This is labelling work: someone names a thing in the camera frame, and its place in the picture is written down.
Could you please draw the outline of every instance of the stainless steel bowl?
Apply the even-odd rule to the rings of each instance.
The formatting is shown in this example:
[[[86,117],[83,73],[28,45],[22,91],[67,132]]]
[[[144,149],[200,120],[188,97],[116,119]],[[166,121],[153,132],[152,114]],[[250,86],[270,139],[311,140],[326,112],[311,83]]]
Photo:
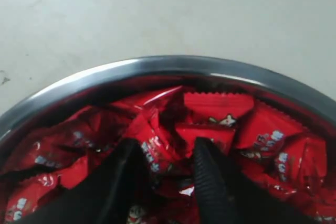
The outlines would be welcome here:
[[[31,129],[54,125],[86,104],[144,90],[188,84],[200,91],[248,92],[290,113],[328,139],[336,164],[336,102],[298,81],[256,66],[216,58],[156,56],[88,69],[33,94],[0,117],[0,157]]]

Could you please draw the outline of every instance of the black object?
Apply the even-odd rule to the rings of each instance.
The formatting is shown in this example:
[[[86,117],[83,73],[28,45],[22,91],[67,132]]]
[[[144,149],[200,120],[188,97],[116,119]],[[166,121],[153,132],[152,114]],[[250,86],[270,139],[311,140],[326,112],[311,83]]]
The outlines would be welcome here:
[[[194,158],[202,224],[316,223],[255,185],[209,139],[196,139]]]
[[[77,187],[16,224],[126,223],[144,164],[138,142],[125,139]]]

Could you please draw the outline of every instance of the concrete floor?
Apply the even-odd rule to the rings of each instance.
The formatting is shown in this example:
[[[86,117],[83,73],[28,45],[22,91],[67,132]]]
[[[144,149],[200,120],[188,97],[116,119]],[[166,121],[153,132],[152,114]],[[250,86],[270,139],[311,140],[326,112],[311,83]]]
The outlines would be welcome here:
[[[235,59],[336,99],[335,0],[0,0],[0,114],[100,64],[162,54]]]

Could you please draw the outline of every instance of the gray floor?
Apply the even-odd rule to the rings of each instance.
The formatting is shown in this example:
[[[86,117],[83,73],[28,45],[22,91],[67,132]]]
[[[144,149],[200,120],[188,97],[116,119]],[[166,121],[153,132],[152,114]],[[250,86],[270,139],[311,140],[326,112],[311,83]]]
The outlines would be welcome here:
[[[335,0],[0,0],[0,114],[63,77],[162,54],[235,59],[336,99]]]

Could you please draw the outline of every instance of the candy pile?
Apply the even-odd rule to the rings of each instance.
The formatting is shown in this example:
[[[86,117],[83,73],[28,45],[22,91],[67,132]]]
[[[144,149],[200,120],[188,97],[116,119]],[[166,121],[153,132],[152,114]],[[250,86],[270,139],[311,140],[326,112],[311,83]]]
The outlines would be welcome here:
[[[139,141],[160,204],[137,198],[128,223],[199,223],[192,181],[196,137],[210,138],[257,185],[323,223],[336,223],[336,173],[325,141],[290,116],[247,94],[197,93],[178,86],[88,106],[30,132],[1,174],[49,167],[3,192],[0,223],[10,223],[83,181],[125,138]]]

